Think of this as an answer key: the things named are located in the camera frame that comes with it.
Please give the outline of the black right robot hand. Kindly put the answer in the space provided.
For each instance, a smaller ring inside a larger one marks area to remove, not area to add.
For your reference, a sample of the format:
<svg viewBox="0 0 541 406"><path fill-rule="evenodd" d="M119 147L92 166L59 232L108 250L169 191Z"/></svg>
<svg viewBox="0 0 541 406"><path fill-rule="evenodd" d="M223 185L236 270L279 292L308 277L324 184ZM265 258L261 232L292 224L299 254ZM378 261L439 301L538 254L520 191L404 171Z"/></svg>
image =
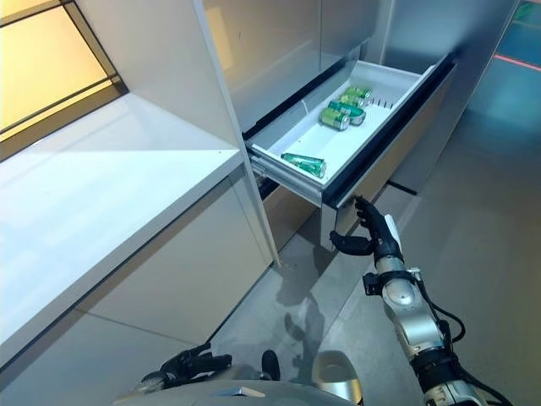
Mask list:
<svg viewBox="0 0 541 406"><path fill-rule="evenodd" d="M331 231L330 241L334 247L347 255L372 255L375 263L385 257L394 257L402 261L402 250L391 234L385 217L362 196L355 198L355 208L359 223L369 231L370 238L341 235L337 231Z"/></svg>

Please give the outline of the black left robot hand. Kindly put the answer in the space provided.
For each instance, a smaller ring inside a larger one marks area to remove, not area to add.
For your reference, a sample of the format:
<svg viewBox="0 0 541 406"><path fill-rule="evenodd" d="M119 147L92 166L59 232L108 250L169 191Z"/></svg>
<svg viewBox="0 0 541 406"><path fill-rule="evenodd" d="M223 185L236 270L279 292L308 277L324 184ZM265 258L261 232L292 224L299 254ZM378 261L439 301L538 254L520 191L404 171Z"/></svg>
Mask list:
<svg viewBox="0 0 541 406"><path fill-rule="evenodd" d="M223 371L232 365L230 354L213 354L210 342L186 349L165 361L159 371L165 376L165 388L195 381L196 377Z"/></svg>

